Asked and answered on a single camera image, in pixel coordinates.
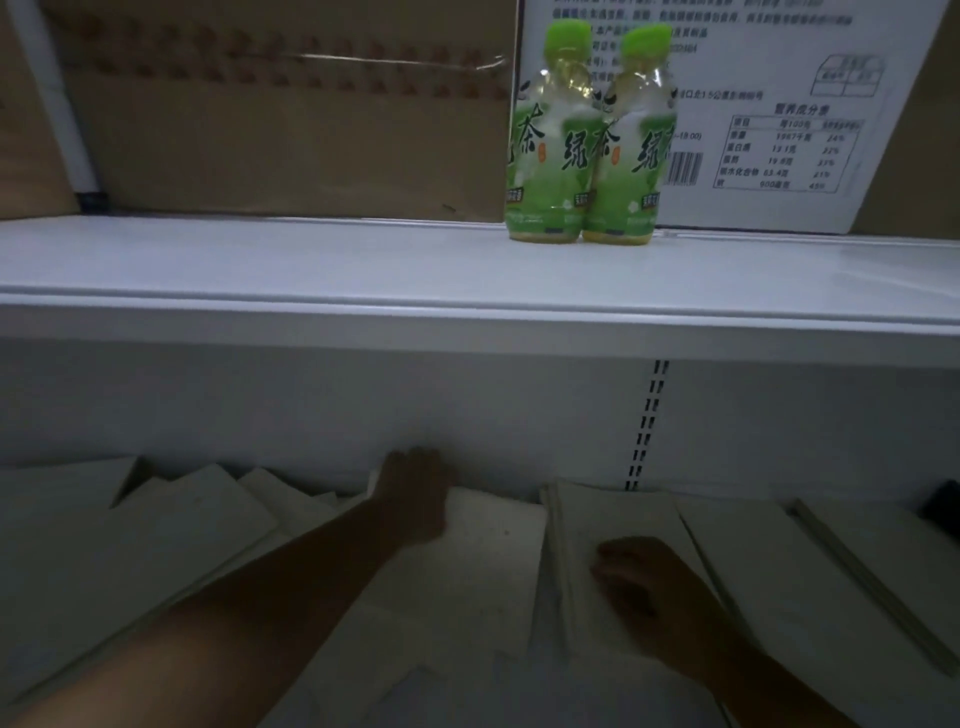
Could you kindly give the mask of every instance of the white wall panel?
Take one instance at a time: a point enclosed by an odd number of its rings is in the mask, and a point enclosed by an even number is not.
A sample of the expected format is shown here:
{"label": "white wall panel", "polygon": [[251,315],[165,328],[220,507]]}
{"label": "white wall panel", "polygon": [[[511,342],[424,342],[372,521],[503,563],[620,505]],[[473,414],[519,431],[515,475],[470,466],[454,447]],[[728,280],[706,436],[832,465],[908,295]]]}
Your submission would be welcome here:
{"label": "white wall panel", "polygon": [[915,501],[960,475],[960,372],[673,361],[640,487]]}
{"label": "white wall panel", "polygon": [[449,451],[532,496],[622,487],[652,363],[562,357],[0,341],[0,462],[143,453],[356,484],[390,448]]}
{"label": "white wall panel", "polygon": [[914,501],[960,474],[960,372],[0,341],[0,463],[142,453],[359,487],[432,443],[468,483]]}

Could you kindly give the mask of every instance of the box label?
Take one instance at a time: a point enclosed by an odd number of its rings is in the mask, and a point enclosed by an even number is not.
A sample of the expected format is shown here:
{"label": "box label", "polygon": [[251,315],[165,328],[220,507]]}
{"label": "box label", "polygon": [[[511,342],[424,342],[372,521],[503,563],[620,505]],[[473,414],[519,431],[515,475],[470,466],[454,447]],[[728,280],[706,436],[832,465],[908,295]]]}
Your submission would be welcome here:
{"label": "box label", "polygon": [[847,232],[946,0],[528,0],[520,79],[554,19],[587,20],[594,84],[619,41],[673,26],[679,87],[658,224]]}

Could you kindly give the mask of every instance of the hand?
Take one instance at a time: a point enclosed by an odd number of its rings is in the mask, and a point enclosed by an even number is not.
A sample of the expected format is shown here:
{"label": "hand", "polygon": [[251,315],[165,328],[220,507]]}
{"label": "hand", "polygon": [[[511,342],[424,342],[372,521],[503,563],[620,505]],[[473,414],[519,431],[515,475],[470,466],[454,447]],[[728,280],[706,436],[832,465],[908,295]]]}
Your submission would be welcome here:
{"label": "hand", "polygon": [[371,500],[388,507],[406,546],[439,538],[446,528],[446,494],[457,472],[434,449],[391,452],[383,461]]}
{"label": "hand", "polygon": [[592,571],[641,649],[710,688],[731,661],[755,652],[700,577],[663,541],[597,548]]}

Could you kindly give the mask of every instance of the shelf surface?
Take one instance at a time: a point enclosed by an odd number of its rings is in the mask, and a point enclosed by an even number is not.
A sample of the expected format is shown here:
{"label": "shelf surface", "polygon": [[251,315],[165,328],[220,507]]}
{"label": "shelf surface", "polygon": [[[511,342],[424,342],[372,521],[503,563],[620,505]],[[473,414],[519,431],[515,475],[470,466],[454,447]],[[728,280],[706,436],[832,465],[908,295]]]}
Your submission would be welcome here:
{"label": "shelf surface", "polygon": [[0,335],[960,366],[960,245],[63,217],[0,223]]}

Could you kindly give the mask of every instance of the green tea bottle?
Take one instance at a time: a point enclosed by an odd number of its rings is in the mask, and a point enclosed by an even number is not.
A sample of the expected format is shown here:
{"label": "green tea bottle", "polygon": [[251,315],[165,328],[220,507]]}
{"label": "green tea bottle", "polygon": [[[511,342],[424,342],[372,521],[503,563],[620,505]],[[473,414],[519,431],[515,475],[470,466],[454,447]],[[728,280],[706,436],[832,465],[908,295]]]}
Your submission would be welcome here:
{"label": "green tea bottle", "polygon": [[571,243],[580,235],[603,114],[586,61],[590,26],[559,20],[546,32],[546,66],[519,87],[507,163],[507,230],[514,240]]}
{"label": "green tea bottle", "polygon": [[597,145],[584,240],[650,242],[660,206],[660,179],[677,129],[677,88],[667,70],[670,26],[646,25],[620,42],[623,72],[605,98],[608,125]]}

